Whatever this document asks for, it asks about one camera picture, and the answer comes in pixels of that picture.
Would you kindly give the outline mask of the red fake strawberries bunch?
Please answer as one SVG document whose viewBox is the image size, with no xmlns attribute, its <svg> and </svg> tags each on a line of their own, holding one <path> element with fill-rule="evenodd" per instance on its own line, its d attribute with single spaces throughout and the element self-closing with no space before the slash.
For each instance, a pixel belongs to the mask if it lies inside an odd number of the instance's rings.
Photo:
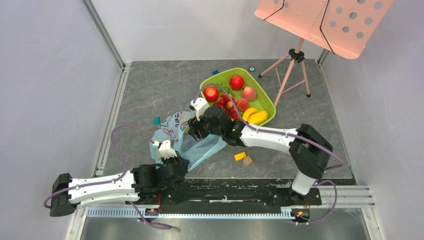
<svg viewBox="0 0 424 240">
<path fill-rule="evenodd" d="M 219 106 L 232 121 L 239 120 L 239 116 L 236 113 L 238 99 L 235 96 L 222 94 L 212 105 Z"/>
</svg>

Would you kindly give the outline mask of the light blue plastic bag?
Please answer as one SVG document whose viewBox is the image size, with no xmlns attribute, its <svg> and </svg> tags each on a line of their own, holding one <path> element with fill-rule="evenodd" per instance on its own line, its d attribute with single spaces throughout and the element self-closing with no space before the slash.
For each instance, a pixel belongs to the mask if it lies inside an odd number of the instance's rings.
<svg viewBox="0 0 424 240">
<path fill-rule="evenodd" d="M 204 160 L 222 150 L 227 143 L 216 135 L 208 135 L 195 140 L 188 134 L 188 120 L 195 117 L 192 110 L 184 110 L 171 114 L 163 120 L 154 132 L 152 140 L 162 142 L 172 140 L 173 148 L 180 156 L 189 161 L 188 171 L 196 168 Z"/>
</svg>

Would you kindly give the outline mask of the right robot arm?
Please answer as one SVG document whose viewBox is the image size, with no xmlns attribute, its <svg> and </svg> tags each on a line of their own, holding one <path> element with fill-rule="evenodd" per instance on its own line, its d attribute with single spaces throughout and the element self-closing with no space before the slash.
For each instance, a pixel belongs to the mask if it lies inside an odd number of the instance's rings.
<svg viewBox="0 0 424 240">
<path fill-rule="evenodd" d="M 333 147 L 312 126 L 263 127 L 241 120 L 232 121 L 218 106 L 191 106 L 190 109 L 195 117 L 188 121 L 188 133 L 197 141 L 214 135 L 230 146 L 260 147 L 291 155 L 298 169 L 288 191 L 293 203 L 306 201 L 314 182 L 323 177 Z"/>
</svg>

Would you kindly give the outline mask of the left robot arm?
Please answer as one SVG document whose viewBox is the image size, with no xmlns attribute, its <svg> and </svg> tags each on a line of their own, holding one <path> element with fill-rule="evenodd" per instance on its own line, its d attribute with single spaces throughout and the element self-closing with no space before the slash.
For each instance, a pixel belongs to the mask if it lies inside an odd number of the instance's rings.
<svg viewBox="0 0 424 240">
<path fill-rule="evenodd" d="M 73 214 L 90 205 L 137 202 L 153 203 L 159 191 L 182 183 L 189 161 L 177 155 L 161 159 L 160 163 L 142 164 L 124 173 L 98 178 L 73 178 L 60 174 L 52 185 L 44 206 L 51 217 Z"/>
</svg>

